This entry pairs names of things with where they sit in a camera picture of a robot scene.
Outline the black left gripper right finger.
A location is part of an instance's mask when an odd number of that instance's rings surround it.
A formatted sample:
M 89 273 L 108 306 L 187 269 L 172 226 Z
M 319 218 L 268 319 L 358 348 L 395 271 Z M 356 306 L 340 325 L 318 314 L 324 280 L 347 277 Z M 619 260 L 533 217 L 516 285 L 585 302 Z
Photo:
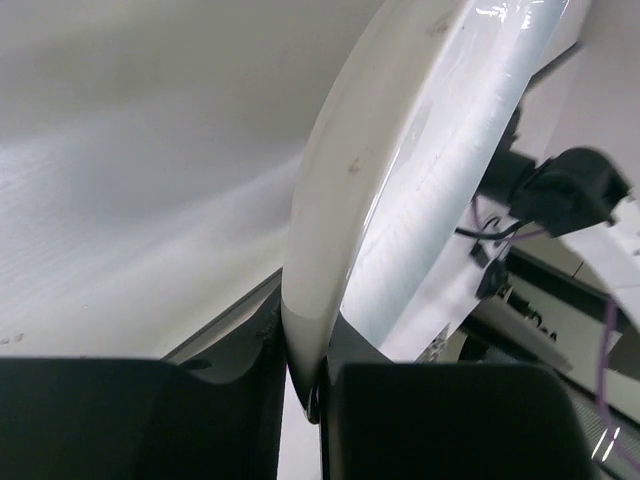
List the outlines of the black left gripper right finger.
M 326 479 L 595 479 L 558 376 L 526 363 L 395 363 L 345 320 L 322 383 Z

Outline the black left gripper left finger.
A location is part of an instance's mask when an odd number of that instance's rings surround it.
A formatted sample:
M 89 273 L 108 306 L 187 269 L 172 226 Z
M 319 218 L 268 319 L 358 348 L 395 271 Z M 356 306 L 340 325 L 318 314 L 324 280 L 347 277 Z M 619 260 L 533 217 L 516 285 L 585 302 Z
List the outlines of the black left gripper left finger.
M 273 479 L 286 354 L 280 296 L 181 363 L 1 362 L 5 479 Z

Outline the large oval white plate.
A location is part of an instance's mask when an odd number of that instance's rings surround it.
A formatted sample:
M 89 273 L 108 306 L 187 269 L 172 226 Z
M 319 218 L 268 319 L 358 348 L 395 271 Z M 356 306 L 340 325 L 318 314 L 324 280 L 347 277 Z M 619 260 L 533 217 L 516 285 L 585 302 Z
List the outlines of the large oval white plate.
M 302 409 L 339 318 L 384 343 L 454 234 L 567 5 L 386 1 L 304 149 L 281 316 Z

